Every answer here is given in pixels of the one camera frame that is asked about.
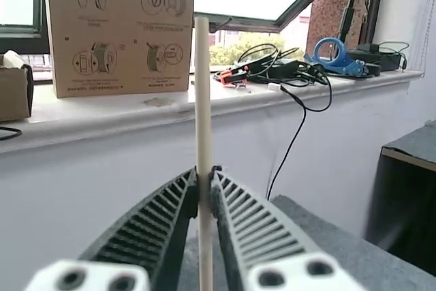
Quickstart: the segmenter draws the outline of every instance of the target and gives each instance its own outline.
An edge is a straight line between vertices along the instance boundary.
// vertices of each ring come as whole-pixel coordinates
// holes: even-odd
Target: cardboard box
[[[22,61],[18,61],[17,65],[15,58],[12,58],[15,64],[11,64],[10,60],[3,62],[3,57],[10,59],[13,54],[16,55],[9,51],[0,55],[0,122],[26,119],[32,113],[32,69],[23,65]]]
[[[193,0],[46,0],[57,97],[186,91]]]

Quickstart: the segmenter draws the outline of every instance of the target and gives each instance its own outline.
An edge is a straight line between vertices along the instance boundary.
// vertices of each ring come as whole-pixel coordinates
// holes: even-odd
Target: gray surface
[[[376,246],[346,233],[306,211],[284,196],[272,203],[290,216],[324,251],[333,255],[370,291],[436,290],[436,278]],[[213,243],[214,291],[228,291],[217,234]],[[190,239],[179,280],[179,290],[198,290],[198,240]]]
[[[384,147],[436,163],[436,121],[428,122],[424,127],[406,134]]]

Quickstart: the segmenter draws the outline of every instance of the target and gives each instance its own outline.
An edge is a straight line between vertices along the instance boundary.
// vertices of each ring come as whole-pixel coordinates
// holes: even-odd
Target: screw hole
[[[70,271],[64,274],[58,280],[57,287],[62,291],[75,290],[82,285],[85,277],[86,275],[84,271],[81,270]]]
[[[135,279],[133,277],[122,276],[112,281],[109,291],[132,291],[134,287]]]
[[[272,271],[263,272],[259,276],[259,284],[261,286],[281,286],[285,283],[282,274]]]
[[[332,267],[325,262],[310,262],[307,265],[307,271],[312,276],[330,275],[333,273]]]

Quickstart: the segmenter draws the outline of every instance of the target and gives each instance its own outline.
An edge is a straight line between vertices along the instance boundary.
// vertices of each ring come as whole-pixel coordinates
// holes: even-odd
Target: white wall
[[[420,3],[383,0],[377,39],[414,42]],[[435,19],[432,26],[429,54],[436,53]],[[273,194],[361,235],[381,146],[436,119],[435,64],[429,55],[426,77],[409,89],[340,95],[328,112],[310,114]],[[215,117],[214,162],[263,194],[300,118],[295,105]],[[192,167],[193,136],[193,122],[179,123],[0,156],[3,289],[19,290],[37,267],[76,257],[143,196]]]

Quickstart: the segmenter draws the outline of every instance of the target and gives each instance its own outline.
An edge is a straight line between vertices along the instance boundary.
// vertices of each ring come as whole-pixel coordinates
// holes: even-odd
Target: tree
[[[283,50],[285,47],[285,39],[281,35],[274,33],[267,34],[242,32],[239,37],[239,41],[227,48],[224,48],[223,46],[211,46],[211,65],[233,65],[246,50],[257,46],[258,44],[273,44],[279,50]],[[269,53],[271,53],[271,50],[266,49],[261,52],[257,52],[246,59],[257,59]],[[304,52],[299,49],[290,55],[289,58],[296,59],[302,57],[303,55]]]

